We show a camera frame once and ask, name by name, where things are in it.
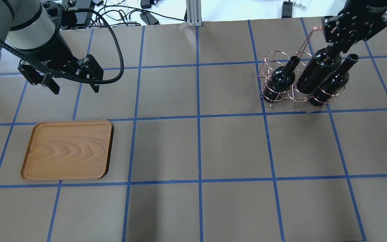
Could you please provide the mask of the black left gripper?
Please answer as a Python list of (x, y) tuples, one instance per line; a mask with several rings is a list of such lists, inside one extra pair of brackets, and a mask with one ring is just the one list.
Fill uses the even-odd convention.
[(60, 86), (54, 78), (58, 78), (59, 71), (75, 74), (79, 69), (79, 76), (89, 80), (89, 85), (95, 93), (99, 92), (99, 82), (103, 78), (103, 69), (92, 54), (85, 58), (74, 57), (69, 46), (60, 34), (54, 34), (46, 43), (40, 46), (26, 46), (26, 41), (12, 46), (24, 56), (33, 59), (38, 65), (21, 59), (17, 69), (31, 85), (42, 85), (55, 94), (59, 94)]

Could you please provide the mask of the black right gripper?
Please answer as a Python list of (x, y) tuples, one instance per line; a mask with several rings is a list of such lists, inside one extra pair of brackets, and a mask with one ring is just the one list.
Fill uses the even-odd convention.
[(327, 43), (342, 53), (361, 40), (367, 41), (387, 27), (387, 0), (347, 0), (335, 16), (321, 19)]

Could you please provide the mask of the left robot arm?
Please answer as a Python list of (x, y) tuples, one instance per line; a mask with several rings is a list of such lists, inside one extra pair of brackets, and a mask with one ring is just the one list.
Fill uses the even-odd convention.
[(92, 55), (77, 59), (60, 35), (64, 6), (39, 0), (0, 0), (0, 58), (6, 49), (20, 58), (18, 70), (31, 85), (59, 94), (54, 78), (89, 84), (99, 91), (103, 70)]

